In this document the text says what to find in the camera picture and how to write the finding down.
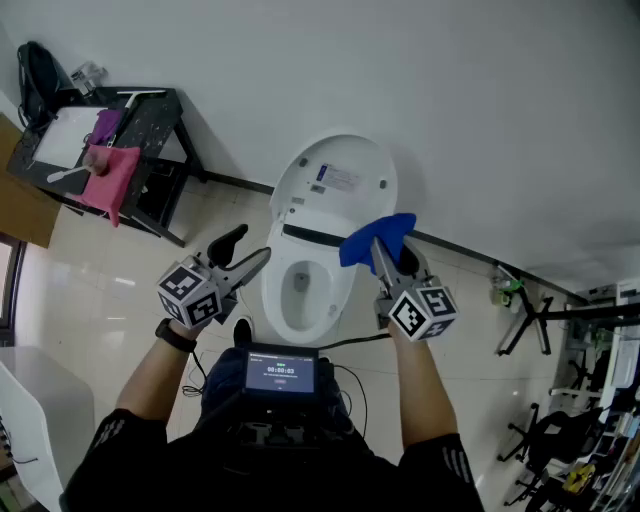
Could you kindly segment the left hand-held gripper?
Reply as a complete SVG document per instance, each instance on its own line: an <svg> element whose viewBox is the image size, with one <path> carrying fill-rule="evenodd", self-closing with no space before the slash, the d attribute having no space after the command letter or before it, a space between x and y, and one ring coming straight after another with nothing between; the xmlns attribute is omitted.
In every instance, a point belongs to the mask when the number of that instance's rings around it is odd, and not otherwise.
<svg viewBox="0 0 640 512"><path fill-rule="evenodd" d="M271 249L256 250L227 267L236 244L248 232L247 224L211 242L206 263L198 255L174 262L157 282L157 294L171 319L191 329L215 320L224 324L238 304L236 290L249 284L267 265Z"/></svg>

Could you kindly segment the white sink basin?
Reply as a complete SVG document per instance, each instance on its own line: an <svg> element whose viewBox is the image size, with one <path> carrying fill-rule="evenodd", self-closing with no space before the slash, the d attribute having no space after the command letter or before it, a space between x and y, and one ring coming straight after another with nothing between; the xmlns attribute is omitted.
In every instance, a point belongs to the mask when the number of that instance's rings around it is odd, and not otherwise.
<svg viewBox="0 0 640 512"><path fill-rule="evenodd" d="M62 108L38 143L33 159L62 168L74 167L101 111L101 107Z"/></svg>

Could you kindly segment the black wristwatch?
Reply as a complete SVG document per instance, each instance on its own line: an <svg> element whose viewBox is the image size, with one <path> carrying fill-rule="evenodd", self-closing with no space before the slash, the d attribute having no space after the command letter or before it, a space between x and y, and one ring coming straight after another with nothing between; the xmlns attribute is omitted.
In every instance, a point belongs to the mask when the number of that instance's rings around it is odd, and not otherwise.
<svg viewBox="0 0 640 512"><path fill-rule="evenodd" d="M187 354L192 353L197 346L195 339L188 339L172 330L170 318L165 318L159 323L155 335L173 348Z"/></svg>

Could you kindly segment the white toilet lid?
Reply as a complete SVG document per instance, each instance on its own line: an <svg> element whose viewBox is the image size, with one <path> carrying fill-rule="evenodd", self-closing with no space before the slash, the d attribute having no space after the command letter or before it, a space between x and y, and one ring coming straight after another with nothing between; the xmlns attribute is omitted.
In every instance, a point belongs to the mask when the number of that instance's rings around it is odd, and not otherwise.
<svg viewBox="0 0 640 512"><path fill-rule="evenodd" d="M293 158L270 208L281 224L346 238L391 215L397 197L397 172L385 147L356 134L332 134Z"/></svg>

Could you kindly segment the white handled brush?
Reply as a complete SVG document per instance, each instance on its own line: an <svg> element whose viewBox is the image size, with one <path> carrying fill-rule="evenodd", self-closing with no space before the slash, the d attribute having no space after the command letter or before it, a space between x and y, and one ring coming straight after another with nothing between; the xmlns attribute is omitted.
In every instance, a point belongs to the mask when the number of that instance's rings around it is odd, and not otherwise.
<svg viewBox="0 0 640 512"><path fill-rule="evenodd" d="M82 165L72 169L57 171L47 176L48 183L55 183L67 176L86 171L90 175L101 176L108 172L108 154L107 153L87 153Z"/></svg>

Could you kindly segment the black sink table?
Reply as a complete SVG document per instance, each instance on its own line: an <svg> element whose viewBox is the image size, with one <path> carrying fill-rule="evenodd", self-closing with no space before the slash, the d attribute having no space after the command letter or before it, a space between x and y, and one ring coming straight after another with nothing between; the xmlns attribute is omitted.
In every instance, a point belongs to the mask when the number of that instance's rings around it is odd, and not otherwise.
<svg viewBox="0 0 640 512"><path fill-rule="evenodd" d="M185 241L170 231L170 223L187 178L205 183L211 179L196 153L182 119L183 108L177 92L164 88L163 95L143 96L134 102L114 144L117 148L141 149L136 170L120 208L121 224L153 234L183 248ZM25 130L10 158L9 173L43 191L62 205L83 215L108 218L108 214L71 198L80 195L88 178L69 176L48 184L48 175L60 168L33 159L43 133Z"/></svg>

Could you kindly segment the pink cloth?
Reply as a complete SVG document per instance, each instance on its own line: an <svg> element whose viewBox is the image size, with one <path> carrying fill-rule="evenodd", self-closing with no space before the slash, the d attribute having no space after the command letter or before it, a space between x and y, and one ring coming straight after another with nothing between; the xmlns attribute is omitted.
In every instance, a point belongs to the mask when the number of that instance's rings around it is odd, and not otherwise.
<svg viewBox="0 0 640 512"><path fill-rule="evenodd" d="M91 174L84 191L80 195L72 194L71 198L107 213L112 226L117 228L120 208L140 159L141 149L90 145L88 155L94 157L96 163L105 163L106 172Z"/></svg>

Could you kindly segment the green and white object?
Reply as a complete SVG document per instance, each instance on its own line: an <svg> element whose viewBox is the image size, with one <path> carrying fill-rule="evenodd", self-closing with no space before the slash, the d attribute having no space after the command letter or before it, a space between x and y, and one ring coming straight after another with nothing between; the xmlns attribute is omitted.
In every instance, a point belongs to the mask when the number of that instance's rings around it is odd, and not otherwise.
<svg viewBox="0 0 640 512"><path fill-rule="evenodd" d="M524 289L523 282L500 264L493 267L489 281L492 303L518 311L523 303L520 295Z"/></svg>

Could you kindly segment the purple cloth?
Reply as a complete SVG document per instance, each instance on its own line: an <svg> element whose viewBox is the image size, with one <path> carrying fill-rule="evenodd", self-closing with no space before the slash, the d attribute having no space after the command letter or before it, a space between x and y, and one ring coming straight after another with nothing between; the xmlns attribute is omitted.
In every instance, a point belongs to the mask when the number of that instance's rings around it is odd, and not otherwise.
<svg viewBox="0 0 640 512"><path fill-rule="evenodd" d="M123 112L115 109L103 109L98 112L92 132L87 136L86 142L90 145L106 144L116 133Z"/></svg>

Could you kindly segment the white cabinet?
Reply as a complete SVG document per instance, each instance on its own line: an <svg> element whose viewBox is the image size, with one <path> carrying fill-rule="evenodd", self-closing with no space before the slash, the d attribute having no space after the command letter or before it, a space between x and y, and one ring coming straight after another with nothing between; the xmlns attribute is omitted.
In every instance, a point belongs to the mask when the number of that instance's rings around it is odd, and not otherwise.
<svg viewBox="0 0 640 512"><path fill-rule="evenodd" d="M94 433L84 381L36 347L0 348L0 448L49 512L62 512L59 498Z"/></svg>

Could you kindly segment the person's black shirt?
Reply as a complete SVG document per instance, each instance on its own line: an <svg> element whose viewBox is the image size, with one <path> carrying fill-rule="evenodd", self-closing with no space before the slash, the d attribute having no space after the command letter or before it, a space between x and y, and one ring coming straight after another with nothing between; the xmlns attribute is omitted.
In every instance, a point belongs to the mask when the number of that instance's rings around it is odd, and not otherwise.
<svg viewBox="0 0 640 512"><path fill-rule="evenodd" d="M241 446L213 421L168 441L165 423L123 409L99 425L59 502L63 512L484 512L457 434L393 464L361 442Z"/></svg>

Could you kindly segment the black chest rig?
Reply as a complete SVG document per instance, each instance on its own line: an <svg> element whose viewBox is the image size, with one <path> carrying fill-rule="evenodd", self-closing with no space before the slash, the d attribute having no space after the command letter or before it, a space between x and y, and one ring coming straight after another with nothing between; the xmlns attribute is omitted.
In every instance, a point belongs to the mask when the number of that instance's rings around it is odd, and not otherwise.
<svg viewBox="0 0 640 512"><path fill-rule="evenodd" d="M322 450L358 433L337 401L328 405L244 402L234 410L226 435L247 447Z"/></svg>

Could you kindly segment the cluttered shelf rack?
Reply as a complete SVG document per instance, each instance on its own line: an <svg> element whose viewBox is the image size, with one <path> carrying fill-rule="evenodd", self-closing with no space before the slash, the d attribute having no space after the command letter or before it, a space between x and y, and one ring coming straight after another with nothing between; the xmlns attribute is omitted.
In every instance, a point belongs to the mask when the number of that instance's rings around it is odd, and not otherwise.
<svg viewBox="0 0 640 512"><path fill-rule="evenodd" d="M592 391L587 382L576 389L553 388L549 391L551 409L570 415L585 412L590 404L603 409L599 421L603 437L592 452L577 459L579 464L594 463L611 457L613 468L593 482L596 497L590 512L622 512L631 504L632 494L640 488L640 313L631 317L637 323L612 327L611 343L585 351L593 369L600 360L606 363L604 384Z"/></svg>

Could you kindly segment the yellow object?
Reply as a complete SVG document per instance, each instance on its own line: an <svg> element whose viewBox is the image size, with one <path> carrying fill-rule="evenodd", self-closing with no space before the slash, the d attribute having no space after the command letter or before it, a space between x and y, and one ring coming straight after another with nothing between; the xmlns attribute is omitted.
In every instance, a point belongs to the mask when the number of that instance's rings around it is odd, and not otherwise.
<svg viewBox="0 0 640 512"><path fill-rule="evenodd" d="M582 464L572 469L562 485L562 489L572 495L580 495L588 486L596 472L594 464Z"/></svg>

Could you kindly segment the person's left forearm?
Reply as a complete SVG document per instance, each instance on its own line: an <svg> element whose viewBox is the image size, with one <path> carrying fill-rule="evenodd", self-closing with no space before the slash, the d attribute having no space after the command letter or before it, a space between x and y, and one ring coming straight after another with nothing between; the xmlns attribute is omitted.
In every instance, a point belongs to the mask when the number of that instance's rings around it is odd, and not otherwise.
<svg viewBox="0 0 640 512"><path fill-rule="evenodd" d="M157 338L125 384L116 408L167 424L189 354Z"/></svg>

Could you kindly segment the white toilet body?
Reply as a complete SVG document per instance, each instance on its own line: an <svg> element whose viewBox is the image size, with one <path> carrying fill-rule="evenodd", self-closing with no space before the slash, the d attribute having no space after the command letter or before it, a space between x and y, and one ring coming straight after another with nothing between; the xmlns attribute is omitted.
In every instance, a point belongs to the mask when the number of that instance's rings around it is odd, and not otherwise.
<svg viewBox="0 0 640 512"><path fill-rule="evenodd" d="M339 247L360 227L349 217L299 205L286 207L272 224L261 294L269 324L286 342L309 345L339 319L356 275L354 266L341 265Z"/></svg>

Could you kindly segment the black chest-mounted screen device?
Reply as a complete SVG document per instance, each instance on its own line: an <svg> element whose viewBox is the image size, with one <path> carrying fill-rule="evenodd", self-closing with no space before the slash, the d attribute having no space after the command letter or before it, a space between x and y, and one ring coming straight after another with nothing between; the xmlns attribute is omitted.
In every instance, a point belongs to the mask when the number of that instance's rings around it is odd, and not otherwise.
<svg viewBox="0 0 640 512"><path fill-rule="evenodd" d="M221 415L224 410L234 411L244 402L275 404L273 401L261 401L242 393L244 347L232 347L225 350L209 371L201 398L199 425L210 418ZM319 398L317 402L328 405L337 401L340 408L349 416L335 379L334 365L326 357L319 356Z"/></svg>

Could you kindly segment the white squeegee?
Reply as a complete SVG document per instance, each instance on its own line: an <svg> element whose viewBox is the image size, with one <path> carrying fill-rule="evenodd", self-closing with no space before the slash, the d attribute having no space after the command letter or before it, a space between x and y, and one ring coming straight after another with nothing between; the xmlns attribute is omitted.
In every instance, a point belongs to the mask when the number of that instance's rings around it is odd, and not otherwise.
<svg viewBox="0 0 640 512"><path fill-rule="evenodd" d="M117 95L128 97L124 105L124 109L129 110L139 96L163 95L165 93L166 93L166 90L164 89L151 89L151 90L118 91Z"/></svg>

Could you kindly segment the black office chair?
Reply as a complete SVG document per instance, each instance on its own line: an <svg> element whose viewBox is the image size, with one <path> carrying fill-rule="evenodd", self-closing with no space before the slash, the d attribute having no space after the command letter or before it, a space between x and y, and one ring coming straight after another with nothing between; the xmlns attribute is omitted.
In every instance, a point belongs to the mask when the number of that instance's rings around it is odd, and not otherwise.
<svg viewBox="0 0 640 512"><path fill-rule="evenodd" d="M505 501L505 507L531 497L548 464L553 460L573 464L579 458L590 455L604 433L605 424L600 421L600 415L607 408L593 408L577 416L569 416L558 410L544 418L539 418L538 403L532 403L530 408L533 414L526 429L514 423L507 426L510 431L521 436L521 441L508 454L496 457L498 462L515 458L531 474L529 482L515 482L522 491L513 500Z"/></svg>

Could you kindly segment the person's right forearm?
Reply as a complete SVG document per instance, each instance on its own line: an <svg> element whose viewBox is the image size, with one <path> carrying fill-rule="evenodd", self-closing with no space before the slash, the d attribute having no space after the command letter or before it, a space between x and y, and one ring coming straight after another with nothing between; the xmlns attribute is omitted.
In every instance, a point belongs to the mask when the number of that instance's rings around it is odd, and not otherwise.
<svg viewBox="0 0 640 512"><path fill-rule="evenodd" d="M388 332L396 351L404 449L457 434L454 408L429 346L425 342L410 341L393 323L389 324Z"/></svg>

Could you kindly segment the blue cloth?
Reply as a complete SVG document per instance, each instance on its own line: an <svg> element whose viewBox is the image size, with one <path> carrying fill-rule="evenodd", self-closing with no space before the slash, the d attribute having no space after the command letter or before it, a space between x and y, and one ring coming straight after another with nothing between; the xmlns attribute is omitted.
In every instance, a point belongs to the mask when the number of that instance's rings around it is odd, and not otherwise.
<svg viewBox="0 0 640 512"><path fill-rule="evenodd" d="M379 218L347 237L339 246L339 260L342 267L363 264L376 274L371 246L375 238L385 245L394 263L398 263L404 245L404 237L416 224L414 213L396 213Z"/></svg>

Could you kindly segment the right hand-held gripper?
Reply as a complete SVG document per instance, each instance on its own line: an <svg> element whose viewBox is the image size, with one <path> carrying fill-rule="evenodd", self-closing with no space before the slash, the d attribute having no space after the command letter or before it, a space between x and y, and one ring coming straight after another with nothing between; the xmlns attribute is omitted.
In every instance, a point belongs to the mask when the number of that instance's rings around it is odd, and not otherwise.
<svg viewBox="0 0 640 512"><path fill-rule="evenodd" d="M431 275L428 262L408 239L396 262L384 242L374 237L371 255L380 293L374 312L380 330L390 324L410 341L426 341L442 335L457 319L459 309L448 287ZM399 273L411 276L400 279Z"/></svg>

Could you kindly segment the black floor stand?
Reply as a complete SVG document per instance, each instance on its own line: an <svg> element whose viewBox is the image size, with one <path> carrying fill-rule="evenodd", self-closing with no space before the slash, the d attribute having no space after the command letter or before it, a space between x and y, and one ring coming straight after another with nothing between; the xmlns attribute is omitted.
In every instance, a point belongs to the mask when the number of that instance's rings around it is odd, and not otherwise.
<svg viewBox="0 0 640 512"><path fill-rule="evenodd" d="M499 357L510 355L520 342L525 331L534 323L537 323L540 327L542 336L541 353L546 356L551 354L550 340L547 332L547 323L549 321L579 320L585 322L587 325L595 325L597 328L613 329L640 325L640 302L609 307L551 311L550 306L552 302L552 297L545 298L542 309L536 311L531 302L527 298L524 298L524 320L507 346L499 349L496 354Z"/></svg>

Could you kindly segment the black backpack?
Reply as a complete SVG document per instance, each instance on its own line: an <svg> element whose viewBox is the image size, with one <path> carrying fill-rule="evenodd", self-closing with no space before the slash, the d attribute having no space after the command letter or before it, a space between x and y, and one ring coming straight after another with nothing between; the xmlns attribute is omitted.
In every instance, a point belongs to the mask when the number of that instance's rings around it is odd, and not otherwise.
<svg viewBox="0 0 640 512"><path fill-rule="evenodd" d="M51 53L35 41L17 50L18 79L21 101L18 116L23 126L32 131L45 130L57 118L58 91L61 87L58 68Z"/></svg>

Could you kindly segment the black framed door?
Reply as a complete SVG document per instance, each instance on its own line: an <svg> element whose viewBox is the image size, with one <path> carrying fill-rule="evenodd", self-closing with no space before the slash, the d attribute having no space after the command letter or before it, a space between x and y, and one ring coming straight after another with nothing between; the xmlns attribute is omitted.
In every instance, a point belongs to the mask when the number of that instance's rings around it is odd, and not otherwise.
<svg viewBox="0 0 640 512"><path fill-rule="evenodd" d="M0 232L0 348L15 345L20 278L27 243Z"/></svg>

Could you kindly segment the brown board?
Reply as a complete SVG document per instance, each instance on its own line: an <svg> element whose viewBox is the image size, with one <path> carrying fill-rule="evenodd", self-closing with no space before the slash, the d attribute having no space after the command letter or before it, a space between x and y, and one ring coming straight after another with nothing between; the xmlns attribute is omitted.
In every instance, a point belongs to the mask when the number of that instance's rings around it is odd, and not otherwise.
<svg viewBox="0 0 640 512"><path fill-rule="evenodd" d="M0 112L0 232L47 249L60 203L9 173L20 135Z"/></svg>

